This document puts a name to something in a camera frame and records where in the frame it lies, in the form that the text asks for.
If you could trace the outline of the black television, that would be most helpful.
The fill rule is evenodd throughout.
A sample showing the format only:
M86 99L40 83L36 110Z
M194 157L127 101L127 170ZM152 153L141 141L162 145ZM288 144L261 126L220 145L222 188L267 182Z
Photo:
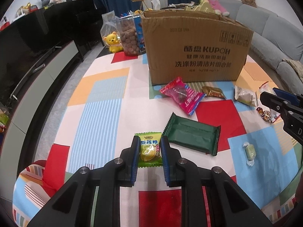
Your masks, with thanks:
M34 63L58 42L44 10L25 15L1 31L1 103L8 102Z

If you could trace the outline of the grey sectional sofa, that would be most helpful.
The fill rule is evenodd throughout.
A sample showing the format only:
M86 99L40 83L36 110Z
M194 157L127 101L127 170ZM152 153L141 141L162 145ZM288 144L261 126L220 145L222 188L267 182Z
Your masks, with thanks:
M234 19L254 31L251 50L287 88L302 94L302 80L287 60L302 64L302 31L274 12L236 0L219 0Z

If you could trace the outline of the green yellow candy packet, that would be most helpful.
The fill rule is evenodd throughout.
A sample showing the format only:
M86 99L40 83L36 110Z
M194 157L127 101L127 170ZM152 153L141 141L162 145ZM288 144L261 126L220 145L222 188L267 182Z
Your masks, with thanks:
M140 138L140 152L138 167L148 168L162 166L162 157L160 152L161 132L136 133Z

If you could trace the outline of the dark green wafer packet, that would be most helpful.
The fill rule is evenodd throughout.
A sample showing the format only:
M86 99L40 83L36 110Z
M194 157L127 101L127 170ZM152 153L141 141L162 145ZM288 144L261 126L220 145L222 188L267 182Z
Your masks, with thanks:
M174 144L216 156L220 132L220 126L211 126L172 113L162 135Z

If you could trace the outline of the brown teddy bear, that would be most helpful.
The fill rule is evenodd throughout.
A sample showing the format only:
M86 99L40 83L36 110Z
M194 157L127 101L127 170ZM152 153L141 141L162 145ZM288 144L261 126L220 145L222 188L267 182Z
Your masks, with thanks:
M241 0L243 4L257 8L255 0Z

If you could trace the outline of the remote control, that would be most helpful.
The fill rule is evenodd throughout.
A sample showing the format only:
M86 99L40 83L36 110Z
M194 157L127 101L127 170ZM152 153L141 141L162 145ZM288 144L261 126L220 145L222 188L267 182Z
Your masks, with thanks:
M41 65L38 66L37 68L33 69L32 72L31 72L31 74L34 74L34 73L36 73L36 72L42 70L43 68L45 68L45 66L46 66L45 64L41 64Z

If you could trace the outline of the white pastry packet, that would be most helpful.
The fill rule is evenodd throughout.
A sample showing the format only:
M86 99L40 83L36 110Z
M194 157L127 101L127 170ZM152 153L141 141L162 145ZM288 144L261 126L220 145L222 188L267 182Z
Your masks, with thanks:
M235 100L250 107L258 107L257 93L235 86Z

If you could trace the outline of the black piano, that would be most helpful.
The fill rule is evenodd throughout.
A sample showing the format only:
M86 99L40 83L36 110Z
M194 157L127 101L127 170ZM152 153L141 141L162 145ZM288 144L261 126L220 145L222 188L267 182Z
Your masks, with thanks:
M50 38L60 45L74 41L84 56L92 46L101 41L104 6L97 8L93 0L74 0L55 4L45 10Z

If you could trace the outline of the pink red snack bag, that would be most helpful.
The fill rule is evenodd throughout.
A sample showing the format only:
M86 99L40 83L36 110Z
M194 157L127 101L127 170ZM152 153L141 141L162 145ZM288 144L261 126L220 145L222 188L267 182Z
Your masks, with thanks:
M205 96L189 87L179 76L162 87L160 93L171 97L187 115L193 115Z

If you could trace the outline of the clear jar of cookies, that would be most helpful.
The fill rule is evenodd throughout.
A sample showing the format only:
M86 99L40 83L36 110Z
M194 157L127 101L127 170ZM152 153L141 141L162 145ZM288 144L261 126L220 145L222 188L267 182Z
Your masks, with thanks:
M146 53L141 16L133 14L116 19L120 41L126 56Z

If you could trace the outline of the pale green candy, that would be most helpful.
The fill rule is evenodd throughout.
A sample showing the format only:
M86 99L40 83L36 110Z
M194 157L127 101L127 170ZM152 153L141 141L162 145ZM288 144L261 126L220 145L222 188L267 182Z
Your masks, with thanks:
M244 142L243 148L245 150L245 154L247 157L247 165L253 166L255 163L255 157L256 157L256 150L254 148L254 145L250 144L249 142Z

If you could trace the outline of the colourful patchwork tablecloth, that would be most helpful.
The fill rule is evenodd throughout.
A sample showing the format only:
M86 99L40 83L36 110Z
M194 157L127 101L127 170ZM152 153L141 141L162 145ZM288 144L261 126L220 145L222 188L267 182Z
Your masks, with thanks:
M262 69L247 57L238 80L212 82L226 99L204 98L192 120L220 126L218 153L211 156L179 147L196 165L223 168L262 209L271 222L291 212L302 172L302 147L283 130L283 121L265 122L256 109L234 99L234 87L258 91L268 82L271 69ZM96 58L78 83L62 117L48 119L46 128L58 124L54 137L38 143L32 165L19 175L13 192L13 219L26 226L53 193L81 166L100 168L118 157L136 133L162 132L171 116L185 116L160 86L149 81L147 58L125 60L123 55ZM256 150L255 163L247 165L243 143Z

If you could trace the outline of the gold foil snack packet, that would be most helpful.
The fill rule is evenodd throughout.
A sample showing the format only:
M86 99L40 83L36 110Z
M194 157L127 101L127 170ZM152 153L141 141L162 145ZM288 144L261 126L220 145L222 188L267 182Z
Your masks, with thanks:
M201 90L208 97L217 97L217 98L221 98L221 99L226 99L223 91L219 88L203 86L201 88Z

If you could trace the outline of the gold mountain-shaped candy box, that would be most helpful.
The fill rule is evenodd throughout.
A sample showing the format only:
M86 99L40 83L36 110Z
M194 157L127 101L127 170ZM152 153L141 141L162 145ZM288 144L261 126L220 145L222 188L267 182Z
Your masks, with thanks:
M208 13L216 13L212 8L208 0L200 0L199 5L194 6L186 6L185 11L200 11L200 12L208 12Z

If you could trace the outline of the grey black tv console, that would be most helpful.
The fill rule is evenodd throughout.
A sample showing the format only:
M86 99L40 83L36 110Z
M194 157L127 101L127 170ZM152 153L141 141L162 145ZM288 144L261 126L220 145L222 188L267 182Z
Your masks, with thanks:
M19 174L20 155L28 129L33 124L33 117L42 105L47 91L78 55L79 51L75 42L72 41L63 46L55 54L54 59L41 70L18 102L6 129L1 148L1 198L12 201L14 184Z

